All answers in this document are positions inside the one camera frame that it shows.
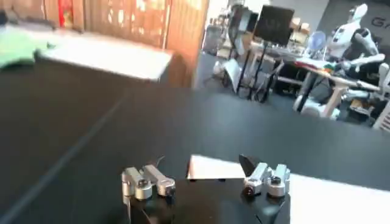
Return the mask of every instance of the red object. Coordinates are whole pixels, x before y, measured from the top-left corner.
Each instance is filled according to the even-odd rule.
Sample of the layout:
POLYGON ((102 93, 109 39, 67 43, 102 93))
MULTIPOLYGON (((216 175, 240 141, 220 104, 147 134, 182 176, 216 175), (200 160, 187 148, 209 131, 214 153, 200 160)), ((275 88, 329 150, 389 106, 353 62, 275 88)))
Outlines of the red object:
POLYGON ((312 68, 312 69, 318 69, 314 65, 309 65, 309 64, 306 64, 306 63, 303 63, 303 62, 299 62, 299 61, 296 61, 295 65, 298 66, 298 67, 309 67, 309 68, 312 68))
POLYGON ((73 23, 73 2, 72 0, 58 0, 58 14, 60 27, 68 27, 73 23))

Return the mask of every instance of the wooden wall panel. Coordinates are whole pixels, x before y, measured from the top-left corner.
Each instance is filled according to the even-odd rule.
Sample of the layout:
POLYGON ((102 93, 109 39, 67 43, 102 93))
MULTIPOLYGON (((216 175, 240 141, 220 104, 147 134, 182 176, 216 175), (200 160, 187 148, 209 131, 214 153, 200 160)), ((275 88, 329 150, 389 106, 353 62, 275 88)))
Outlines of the wooden wall panel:
POLYGON ((58 0, 44 0, 46 19, 52 21, 57 27, 60 26, 58 6, 58 0))
POLYGON ((162 47, 169 0, 86 0, 86 30, 162 47))
POLYGON ((73 28, 84 30, 84 0, 73 0, 73 28))
POLYGON ((20 17, 27 16, 44 19, 43 0, 3 0, 5 9, 13 9, 20 17))
POLYGON ((208 0, 172 0, 167 49, 179 53, 187 67, 182 85, 190 87, 197 66, 208 0))

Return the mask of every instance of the screw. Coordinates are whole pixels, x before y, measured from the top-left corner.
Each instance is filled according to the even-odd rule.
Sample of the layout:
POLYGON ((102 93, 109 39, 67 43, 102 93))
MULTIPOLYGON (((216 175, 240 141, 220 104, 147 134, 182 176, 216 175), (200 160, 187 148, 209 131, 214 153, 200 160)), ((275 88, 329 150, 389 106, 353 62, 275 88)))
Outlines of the screw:
POLYGON ((248 196, 254 196, 255 195, 255 190, 248 186, 248 187, 245 187, 244 188, 244 194, 248 195, 248 196))
POLYGON ((149 184, 148 180, 141 179, 141 180, 137 183, 137 187, 145 187, 147 184, 149 184))
POLYGON ((271 177, 271 184, 278 185, 282 182, 282 179, 280 177, 271 177))

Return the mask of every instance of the table surface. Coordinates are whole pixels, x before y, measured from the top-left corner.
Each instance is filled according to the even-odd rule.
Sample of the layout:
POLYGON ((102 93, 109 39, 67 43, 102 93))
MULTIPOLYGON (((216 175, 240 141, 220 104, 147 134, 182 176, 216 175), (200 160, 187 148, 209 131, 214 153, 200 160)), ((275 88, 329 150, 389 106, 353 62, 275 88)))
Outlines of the table surface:
POLYGON ((116 222, 121 171, 162 155, 161 171, 174 178, 185 177, 192 154, 237 161, 243 153, 390 190, 390 137, 379 131, 46 60, 0 79, 0 217, 74 152, 14 223, 116 222))
MULTIPOLYGON (((262 44, 260 44, 260 43, 258 43, 256 41, 252 41, 251 44, 250 44, 250 47, 255 52, 262 52, 263 48, 264 48, 264 46, 262 44)), ((289 53, 288 51, 283 50, 283 49, 270 49, 270 51, 271 51, 271 54, 280 54, 280 56, 282 58, 283 58, 283 56, 286 56, 288 58, 288 60, 291 60, 293 58, 300 58, 300 57, 302 57, 301 55, 289 53)), ((365 89, 368 89, 368 90, 371 90, 371 91, 379 91, 380 90, 380 88, 378 86, 371 85, 371 84, 363 82, 363 81, 348 80, 348 79, 344 79, 342 77, 333 76, 333 75, 331 75, 330 73, 328 73, 326 71, 323 71, 323 70, 320 70, 320 69, 314 69, 314 68, 311 68, 309 66, 300 66, 300 67, 302 67, 304 69, 307 69, 310 72, 314 72, 317 75, 320 75, 322 77, 330 79, 330 80, 336 82, 338 85, 341 85, 341 86, 361 87, 361 88, 365 88, 365 89)))
POLYGON ((22 32, 56 45, 42 53, 42 57, 138 79, 159 81, 173 56, 168 50, 96 33, 37 30, 14 25, 2 29, 22 32))

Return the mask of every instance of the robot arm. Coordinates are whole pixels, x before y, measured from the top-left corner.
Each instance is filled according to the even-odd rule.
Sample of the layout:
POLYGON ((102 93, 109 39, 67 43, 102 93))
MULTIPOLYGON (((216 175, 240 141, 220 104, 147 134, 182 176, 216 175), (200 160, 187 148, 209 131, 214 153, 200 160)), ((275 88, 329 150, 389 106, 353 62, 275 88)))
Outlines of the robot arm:
POLYGON ((356 66, 356 71, 358 72, 360 70, 361 65, 365 65, 368 63, 381 62, 384 59, 385 59, 384 54, 377 54, 374 56, 358 58, 358 59, 355 59, 352 61, 342 61, 336 65, 336 70, 342 69, 344 71, 348 71, 352 66, 356 66))
POLYGON ((379 54, 377 45, 372 39, 372 35, 369 29, 363 29, 361 33, 355 34, 355 39, 361 43, 371 55, 379 54))

